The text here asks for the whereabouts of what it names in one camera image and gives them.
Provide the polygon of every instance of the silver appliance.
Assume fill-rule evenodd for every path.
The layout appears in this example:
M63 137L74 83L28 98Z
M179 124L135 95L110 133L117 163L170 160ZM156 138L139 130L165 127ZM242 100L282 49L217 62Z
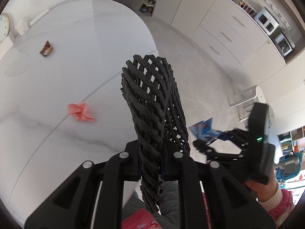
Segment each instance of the silver appliance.
M261 28L270 36L279 26L278 20L264 7L257 13L254 20L261 26Z
M292 38L284 28L280 28L278 34L274 36L274 44L283 57L287 56L295 48Z

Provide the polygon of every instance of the person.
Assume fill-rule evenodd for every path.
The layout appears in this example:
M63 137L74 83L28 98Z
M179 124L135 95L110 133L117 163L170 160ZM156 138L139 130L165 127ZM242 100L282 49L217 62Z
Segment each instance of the person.
M294 208L292 192L279 188L274 171L271 172L267 185L253 180L245 184L256 192L258 202L279 227ZM122 229L179 229L178 182L164 182L162 189L164 202L159 205L161 214L147 212L144 202L134 192L122 210Z

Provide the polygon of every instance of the crumpled paper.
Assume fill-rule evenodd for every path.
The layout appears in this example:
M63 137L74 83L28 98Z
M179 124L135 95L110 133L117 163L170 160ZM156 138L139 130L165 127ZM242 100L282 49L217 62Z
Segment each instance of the crumpled paper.
M85 102L79 104L69 104L68 114L76 117L78 121L96 121L95 118L88 112L88 105Z

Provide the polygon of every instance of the white basket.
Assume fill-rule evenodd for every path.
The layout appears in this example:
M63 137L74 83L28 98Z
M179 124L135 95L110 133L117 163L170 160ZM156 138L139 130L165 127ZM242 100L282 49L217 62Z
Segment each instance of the white basket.
M250 16L256 15L256 11L253 7L250 6L245 0L238 0L237 5L243 8L243 10L248 13Z

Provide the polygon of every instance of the human hand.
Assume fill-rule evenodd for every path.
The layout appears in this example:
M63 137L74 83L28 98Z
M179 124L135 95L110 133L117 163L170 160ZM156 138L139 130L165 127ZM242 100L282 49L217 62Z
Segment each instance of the human hand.
M278 183L275 180L274 169L272 168L267 185L258 183L254 180L249 180L245 183L250 189L256 191L257 198L261 202L269 200L278 189Z

